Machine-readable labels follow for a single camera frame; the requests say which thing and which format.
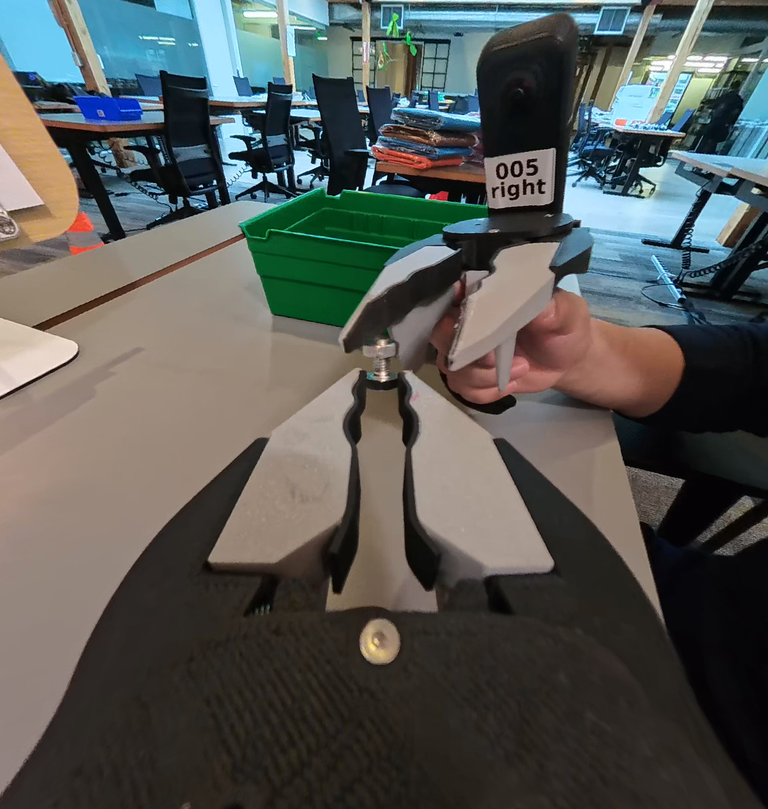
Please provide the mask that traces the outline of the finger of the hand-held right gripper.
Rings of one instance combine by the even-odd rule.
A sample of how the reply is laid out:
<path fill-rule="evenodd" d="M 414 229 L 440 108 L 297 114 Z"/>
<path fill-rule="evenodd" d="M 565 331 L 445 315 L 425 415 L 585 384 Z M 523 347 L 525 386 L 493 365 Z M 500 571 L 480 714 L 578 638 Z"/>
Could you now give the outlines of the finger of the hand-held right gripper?
<path fill-rule="evenodd" d="M 401 368 L 420 369 L 427 361 L 431 334 L 452 306 L 463 273 L 459 248 L 420 242 L 399 251 L 351 314 L 338 344 L 351 353 L 387 333 Z"/>
<path fill-rule="evenodd" d="M 492 272 L 460 306 L 447 353 L 450 371 L 462 370 L 489 354 L 498 372 L 509 372 L 520 329 L 551 301 L 557 279 L 551 263 L 560 242 L 537 242 L 502 248 Z"/>

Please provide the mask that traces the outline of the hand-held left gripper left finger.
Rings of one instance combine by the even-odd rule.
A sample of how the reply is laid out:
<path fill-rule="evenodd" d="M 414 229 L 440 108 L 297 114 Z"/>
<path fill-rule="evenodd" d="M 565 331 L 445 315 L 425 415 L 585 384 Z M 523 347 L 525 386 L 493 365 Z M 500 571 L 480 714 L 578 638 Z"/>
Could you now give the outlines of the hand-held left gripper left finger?
<path fill-rule="evenodd" d="M 365 373 L 352 370 L 272 431 L 207 559 L 218 572 L 330 580 L 359 543 Z"/>

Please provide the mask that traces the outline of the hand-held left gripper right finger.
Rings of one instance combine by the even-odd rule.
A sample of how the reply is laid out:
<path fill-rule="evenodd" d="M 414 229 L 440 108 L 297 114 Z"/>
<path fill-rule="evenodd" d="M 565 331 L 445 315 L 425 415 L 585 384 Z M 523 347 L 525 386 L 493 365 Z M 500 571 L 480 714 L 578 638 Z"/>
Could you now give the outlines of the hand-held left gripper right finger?
<path fill-rule="evenodd" d="M 409 568 L 426 591 L 554 561 L 490 433 L 410 371 L 398 380 Z"/>

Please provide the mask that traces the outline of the medium steel hex bolt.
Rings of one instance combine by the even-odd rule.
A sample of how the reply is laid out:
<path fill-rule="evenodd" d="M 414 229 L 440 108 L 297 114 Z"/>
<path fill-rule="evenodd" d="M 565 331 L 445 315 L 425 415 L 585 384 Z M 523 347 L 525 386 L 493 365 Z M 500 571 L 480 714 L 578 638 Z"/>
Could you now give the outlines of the medium steel hex bolt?
<path fill-rule="evenodd" d="M 393 359 L 397 357 L 397 352 L 396 343 L 387 337 L 378 337 L 367 343 L 362 349 L 362 355 L 371 363 L 369 372 L 377 375 L 394 373 L 392 363 Z"/>

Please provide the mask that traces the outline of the green plastic bin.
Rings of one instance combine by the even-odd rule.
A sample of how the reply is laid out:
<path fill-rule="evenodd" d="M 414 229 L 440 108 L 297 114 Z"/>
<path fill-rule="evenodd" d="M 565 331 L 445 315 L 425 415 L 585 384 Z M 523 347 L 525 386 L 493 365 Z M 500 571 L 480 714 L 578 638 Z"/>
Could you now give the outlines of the green plastic bin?
<path fill-rule="evenodd" d="M 240 228 L 271 314 L 343 327 L 395 252 L 486 213 L 454 201 L 316 189 Z"/>

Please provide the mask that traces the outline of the person's right forearm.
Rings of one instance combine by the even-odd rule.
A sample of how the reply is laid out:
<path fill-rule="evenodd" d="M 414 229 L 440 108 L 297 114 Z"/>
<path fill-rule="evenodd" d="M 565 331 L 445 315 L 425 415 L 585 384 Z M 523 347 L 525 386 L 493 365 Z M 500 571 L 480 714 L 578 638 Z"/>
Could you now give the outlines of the person's right forearm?
<path fill-rule="evenodd" d="M 768 439 L 768 319 L 630 328 L 597 319 L 559 390 L 637 421 Z"/>

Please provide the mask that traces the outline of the person's right hand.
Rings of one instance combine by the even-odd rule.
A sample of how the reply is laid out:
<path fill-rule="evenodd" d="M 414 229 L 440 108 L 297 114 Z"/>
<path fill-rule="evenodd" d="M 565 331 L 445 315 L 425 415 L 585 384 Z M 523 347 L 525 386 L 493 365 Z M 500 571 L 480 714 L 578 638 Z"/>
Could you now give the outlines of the person's right hand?
<path fill-rule="evenodd" d="M 456 333 L 462 293 L 438 322 L 430 343 L 437 351 L 436 365 L 451 393 L 471 405 L 491 405 L 506 396 L 553 388 L 587 353 L 591 342 L 591 316 L 578 295 L 557 289 L 551 302 L 513 337 L 510 374 L 499 387 L 497 353 L 492 351 L 469 365 L 450 370 L 448 353 Z"/>

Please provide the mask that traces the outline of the stack of folded cloths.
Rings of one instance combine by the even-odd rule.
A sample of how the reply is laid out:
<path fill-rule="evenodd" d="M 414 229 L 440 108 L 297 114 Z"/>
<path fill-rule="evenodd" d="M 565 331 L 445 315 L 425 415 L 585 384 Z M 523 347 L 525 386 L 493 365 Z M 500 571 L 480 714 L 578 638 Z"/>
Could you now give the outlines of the stack of folded cloths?
<path fill-rule="evenodd" d="M 378 130 L 372 154 L 377 160 L 426 171 L 464 163 L 483 165 L 478 116 L 396 107 Z"/>

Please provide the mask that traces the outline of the black office chair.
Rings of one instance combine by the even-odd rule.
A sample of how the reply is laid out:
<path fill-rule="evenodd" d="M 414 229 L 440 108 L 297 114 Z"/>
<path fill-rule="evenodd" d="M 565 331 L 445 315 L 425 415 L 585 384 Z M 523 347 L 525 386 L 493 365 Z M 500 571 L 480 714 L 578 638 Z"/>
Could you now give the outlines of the black office chair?
<path fill-rule="evenodd" d="M 373 147 L 380 135 L 381 127 L 389 125 L 393 111 L 393 96 L 389 86 L 366 88 L 366 99 L 369 108 L 367 138 Z"/>
<path fill-rule="evenodd" d="M 316 74 L 312 79 L 322 133 L 326 137 L 329 164 L 326 192 L 338 196 L 345 190 L 363 190 L 370 152 L 353 79 Z"/>
<path fill-rule="evenodd" d="M 293 177 L 295 156 L 290 133 L 292 96 L 291 85 L 269 83 L 259 139 L 253 140 L 245 135 L 232 136 L 244 142 L 246 148 L 228 156 L 243 161 L 250 169 L 252 177 L 261 177 L 257 185 L 238 193 L 236 200 L 245 196 L 255 199 L 258 191 L 262 192 L 264 201 L 268 201 L 271 194 L 286 198 L 297 197 L 295 190 L 268 180 L 271 173 L 277 175 L 279 182 L 282 182 L 283 175 L 288 179 Z"/>
<path fill-rule="evenodd" d="M 146 230 L 197 215 L 191 197 L 205 197 L 209 209 L 228 205 L 219 142 L 210 122 L 207 80 L 159 72 L 165 131 L 160 149 L 135 145 L 147 160 L 146 169 L 127 174 L 127 181 L 156 185 L 173 208 L 150 222 Z"/>

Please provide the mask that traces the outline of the wooden desk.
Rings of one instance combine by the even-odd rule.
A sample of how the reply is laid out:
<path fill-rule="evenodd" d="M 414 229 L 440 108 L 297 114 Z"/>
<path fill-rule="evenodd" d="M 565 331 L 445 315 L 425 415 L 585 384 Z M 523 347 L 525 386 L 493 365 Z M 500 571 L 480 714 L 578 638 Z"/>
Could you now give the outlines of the wooden desk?
<path fill-rule="evenodd" d="M 768 160 L 707 155 L 675 151 L 676 174 L 698 187 L 696 198 L 681 226 L 670 240 L 645 238 L 651 248 L 678 250 L 682 268 L 669 274 L 658 259 L 653 260 L 658 277 L 680 301 L 683 292 L 706 300 L 735 299 L 755 303 L 760 294 L 744 289 L 744 283 L 760 270 L 768 269 Z M 753 209 L 755 218 L 723 260 L 699 270 L 691 268 L 694 253 L 708 253 L 692 243 L 698 216 L 714 196 L 733 197 Z"/>

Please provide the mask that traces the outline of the person's office chair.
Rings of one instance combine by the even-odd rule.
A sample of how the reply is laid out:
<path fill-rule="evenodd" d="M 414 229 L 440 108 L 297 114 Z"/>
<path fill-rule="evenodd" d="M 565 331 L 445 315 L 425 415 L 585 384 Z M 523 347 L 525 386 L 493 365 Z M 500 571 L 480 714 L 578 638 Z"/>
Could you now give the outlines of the person's office chair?
<path fill-rule="evenodd" d="M 768 438 L 743 431 L 690 433 L 613 415 L 626 466 L 683 480 L 657 535 L 684 548 L 743 497 L 759 500 L 702 543 L 721 549 L 768 517 Z"/>

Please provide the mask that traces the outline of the white stand base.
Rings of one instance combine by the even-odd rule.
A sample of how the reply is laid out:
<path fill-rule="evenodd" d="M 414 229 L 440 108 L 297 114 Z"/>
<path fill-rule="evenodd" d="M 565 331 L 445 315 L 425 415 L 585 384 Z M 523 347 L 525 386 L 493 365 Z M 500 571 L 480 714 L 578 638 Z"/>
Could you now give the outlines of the white stand base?
<path fill-rule="evenodd" d="M 0 318 L 0 399 L 66 366 L 78 354 L 73 340 Z"/>

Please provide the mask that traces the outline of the orange traffic cone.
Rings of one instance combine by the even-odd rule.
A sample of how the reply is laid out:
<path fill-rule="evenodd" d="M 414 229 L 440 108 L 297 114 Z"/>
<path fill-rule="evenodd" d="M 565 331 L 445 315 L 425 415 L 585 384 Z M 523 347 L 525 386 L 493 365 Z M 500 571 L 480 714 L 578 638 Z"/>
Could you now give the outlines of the orange traffic cone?
<path fill-rule="evenodd" d="M 102 237 L 96 232 L 94 224 L 83 211 L 76 215 L 70 227 L 67 228 L 65 236 L 69 253 L 72 256 L 105 246 Z"/>

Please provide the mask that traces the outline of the small blue storage bin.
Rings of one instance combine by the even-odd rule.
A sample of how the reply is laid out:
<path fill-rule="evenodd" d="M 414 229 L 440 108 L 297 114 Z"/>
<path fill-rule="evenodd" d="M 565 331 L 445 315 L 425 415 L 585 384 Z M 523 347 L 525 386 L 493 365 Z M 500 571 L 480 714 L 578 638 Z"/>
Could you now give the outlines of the small blue storage bin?
<path fill-rule="evenodd" d="M 73 96 L 75 105 L 86 121 L 97 124 L 140 121 L 144 111 L 139 101 L 111 96 Z"/>

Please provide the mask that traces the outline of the wooden display board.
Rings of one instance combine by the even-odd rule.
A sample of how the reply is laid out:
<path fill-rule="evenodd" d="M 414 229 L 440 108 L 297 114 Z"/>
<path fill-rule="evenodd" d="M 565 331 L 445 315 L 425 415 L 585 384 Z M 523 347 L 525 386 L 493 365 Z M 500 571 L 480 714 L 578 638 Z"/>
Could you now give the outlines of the wooden display board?
<path fill-rule="evenodd" d="M 63 235 L 79 212 L 74 175 L 1 53 L 0 145 L 43 200 L 13 214 L 19 233 L 1 241 L 0 252 Z"/>

